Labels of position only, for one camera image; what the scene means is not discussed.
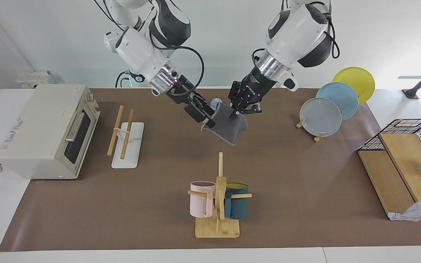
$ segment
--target wooden cutting board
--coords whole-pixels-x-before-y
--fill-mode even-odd
[[[381,134],[379,138],[416,202],[421,201],[421,141],[416,134]]]
[[[386,151],[359,151],[386,214],[404,213],[415,202]]]

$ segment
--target oven handle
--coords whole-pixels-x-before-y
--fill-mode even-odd
[[[78,115],[76,115],[76,118],[72,122],[71,129],[69,130],[69,133],[67,134],[65,141],[73,142],[77,136],[77,132],[79,132],[80,125],[82,123],[82,120],[85,117],[85,113],[81,112]]]

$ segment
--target oven knob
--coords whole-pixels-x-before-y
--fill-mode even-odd
[[[87,94],[87,101],[93,102],[94,101],[94,95],[92,93]]]

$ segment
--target black wire basket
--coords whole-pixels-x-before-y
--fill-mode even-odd
[[[421,140],[421,119],[393,120],[386,128],[367,141],[358,151],[384,151],[385,148],[379,135],[385,133],[415,133]]]

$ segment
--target towel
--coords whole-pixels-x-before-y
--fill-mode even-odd
[[[202,130],[210,130],[224,141],[235,146],[240,134],[248,128],[246,117],[242,114],[230,118],[234,110],[224,103],[219,102],[215,113],[210,117],[215,121],[215,126],[209,128],[206,125],[201,127]]]

